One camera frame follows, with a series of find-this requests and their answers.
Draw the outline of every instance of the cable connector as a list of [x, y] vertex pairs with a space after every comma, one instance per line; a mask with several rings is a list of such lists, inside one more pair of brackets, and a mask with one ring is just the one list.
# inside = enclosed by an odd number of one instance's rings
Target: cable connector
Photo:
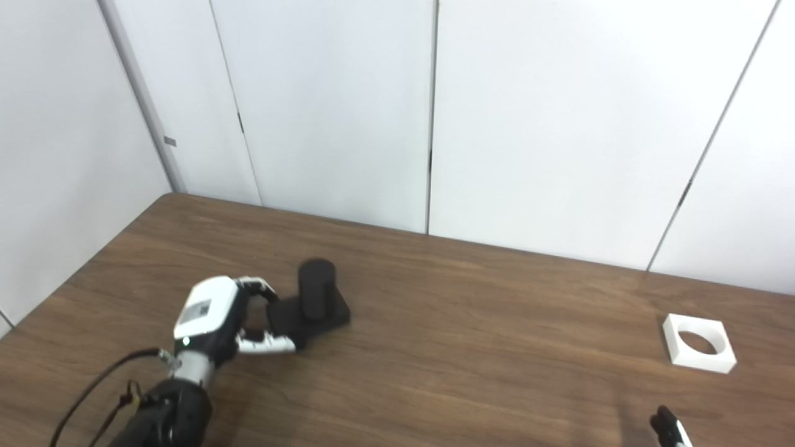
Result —
[[176, 369], [180, 366], [180, 361], [171, 352], [168, 352], [165, 349], [161, 349], [157, 353], [157, 358], [165, 363], [170, 370]]

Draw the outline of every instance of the black object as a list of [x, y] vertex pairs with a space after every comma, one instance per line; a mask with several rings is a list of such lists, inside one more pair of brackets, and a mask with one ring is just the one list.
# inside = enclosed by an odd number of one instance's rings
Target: black object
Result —
[[199, 447], [211, 415], [202, 387], [166, 379], [143, 396], [138, 412], [109, 447]]
[[275, 336], [287, 336], [296, 349], [309, 338], [346, 325], [351, 310], [336, 285], [337, 269], [326, 259], [310, 259], [298, 269], [298, 296], [271, 302], [268, 322]]
[[665, 405], [660, 405], [657, 408], [657, 413], [652, 414], [649, 423], [657, 433], [657, 440], [660, 441], [661, 447], [677, 447], [680, 443], [684, 444], [678, 422], [677, 417]]

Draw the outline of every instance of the door hinge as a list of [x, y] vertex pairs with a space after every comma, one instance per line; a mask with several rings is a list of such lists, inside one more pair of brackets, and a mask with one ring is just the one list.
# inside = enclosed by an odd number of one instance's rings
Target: door hinge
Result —
[[682, 193], [682, 197], [679, 198], [679, 204], [677, 204], [677, 208], [682, 206], [682, 204], [684, 203], [684, 198], [687, 197], [688, 192], [690, 192], [690, 185], [692, 185], [692, 184], [693, 184], [693, 181], [690, 180], [688, 182], [688, 185], [684, 187], [684, 192]]

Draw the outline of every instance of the label sticker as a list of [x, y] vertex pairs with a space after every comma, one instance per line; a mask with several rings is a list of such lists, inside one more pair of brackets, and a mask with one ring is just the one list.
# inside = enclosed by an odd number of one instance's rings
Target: label sticker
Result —
[[204, 300], [186, 307], [182, 311], [182, 315], [180, 315], [179, 324], [182, 325], [183, 323], [194, 321], [196, 318], [201, 318], [206, 316], [208, 313], [210, 313], [211, 303], [212, 300]]

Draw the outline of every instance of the black base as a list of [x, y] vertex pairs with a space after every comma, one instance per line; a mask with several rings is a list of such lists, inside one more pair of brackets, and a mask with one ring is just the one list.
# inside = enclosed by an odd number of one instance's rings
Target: black base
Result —
[[309, 338], [351, 321], [351, 310], [336, 286], [336, 268], [325, 259], [306, 261], [298, 270], [297, 297], [267, 307], [270, 330], [301, 349]]

